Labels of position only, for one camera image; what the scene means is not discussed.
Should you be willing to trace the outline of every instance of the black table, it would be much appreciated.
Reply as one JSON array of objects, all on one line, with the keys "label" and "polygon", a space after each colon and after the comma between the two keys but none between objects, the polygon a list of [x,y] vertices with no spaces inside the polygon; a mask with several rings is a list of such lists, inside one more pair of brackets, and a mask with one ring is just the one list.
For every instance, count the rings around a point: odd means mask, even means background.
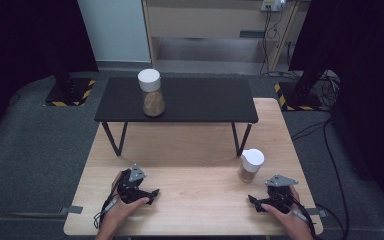
[{"label": "black table", "polygon": [[[117,156],[121,155],[129,122],[230,122],[236,154],[245,147],[251,126],[258,122],[248,81],[229,78],[161,78],[165,111],[158,117],[142,109],[142,92],[137,77],[110,78],[95,115],[101,122]],[[108,122],[124,122],[117,147]],[[239,146],[236,123],[247,123]]]}]

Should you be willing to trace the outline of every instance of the gray carpet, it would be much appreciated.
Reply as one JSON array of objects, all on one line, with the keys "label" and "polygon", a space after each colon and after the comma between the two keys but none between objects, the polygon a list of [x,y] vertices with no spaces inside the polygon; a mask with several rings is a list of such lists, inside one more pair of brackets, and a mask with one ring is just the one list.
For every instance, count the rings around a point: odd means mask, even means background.
[{"label": "gray carpet", "polygon": [[[116,71],[76,74],[96,80],[90,97],[80,107],[43,106],[54,84],[52,77],[35,81],[18,91],[0,122],[0,239],[93,239],[66,236],[63,217],[20,218],[9,213],[58,213],[61,207],[71,205],[98,127],[93,118],[106,82],[110,77],[136,74]],[[165,76],[208,78],[212,75],[162,73],[162,77]],[[224,77],[248,80],[254,97],[275,99],[275,83],[294,81],[263,76]],[[328,112],[283,112],[283,115],[291,136],[330,117]],[[384,239],[382,190],[375,182],[362,181],[353,171],[333,124],[327,126],[326,134],[348,204],[348,239]],[[295,140],[294,146],[316,203],[332,210],[345,225],[338,181],[323,129]],[[322,221],[325,230],[321,238],[341,238],[340,228],[333,217]]]}]

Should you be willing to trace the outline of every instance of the black backdrop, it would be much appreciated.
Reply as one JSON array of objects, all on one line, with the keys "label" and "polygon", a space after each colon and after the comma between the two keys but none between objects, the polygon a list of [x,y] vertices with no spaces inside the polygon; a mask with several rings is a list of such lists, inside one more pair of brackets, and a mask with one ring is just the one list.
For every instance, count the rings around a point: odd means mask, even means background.
[{"label": "black backdrop", "polygon": [[63,71],[97,71],[77,1],[0,0],[0,119],[20,87],[53,75],[50,57]]},{"label": "black backdrop", "polygon": [[290,70],[307,71],[310,61],[339,76],[332,119],[357,171],[384,190],[384,4],[313,0]]}]

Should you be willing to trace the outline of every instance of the yellow black warning tape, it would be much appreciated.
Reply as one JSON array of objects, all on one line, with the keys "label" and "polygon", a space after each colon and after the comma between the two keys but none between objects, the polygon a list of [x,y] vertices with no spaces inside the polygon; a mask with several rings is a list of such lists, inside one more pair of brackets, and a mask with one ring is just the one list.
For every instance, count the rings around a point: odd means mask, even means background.
[{"label": "yellow black warning tape", "polygon": [[318,111],[321,109],[319,107],[310,107],[310,106],[297,106],[297,107],[288,106],[285,100],[285,97],[283,96],[282,89],[280,89],[280,85],[276,83],[274,85],[274,89],[276,90],[277,97],[279,98],[280,107],[284,111]]},{"label": "yellow black warning tape", "polygon": [[57,107],[66,107],[66,106],[83,106],[86,102],[86,99],[89,97],[90,92],[92,91],[92,87],[95,84],[95,80],[90,80],[89,85],[87,86],[87,89],[85,93],[83,94],[83,97],[81,101],[78,102],[49,102],[45,103],[45,106],[57,106]]}]

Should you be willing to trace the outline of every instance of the electrical socket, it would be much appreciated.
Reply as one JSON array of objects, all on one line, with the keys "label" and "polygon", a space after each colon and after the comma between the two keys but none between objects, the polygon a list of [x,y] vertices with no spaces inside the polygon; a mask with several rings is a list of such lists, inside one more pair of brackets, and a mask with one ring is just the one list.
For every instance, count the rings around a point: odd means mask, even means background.
[{"label": "electrical socket", "polygon": [[261,11],[280,12],[285,7],[285,0],[263,0],[261,3]]}]

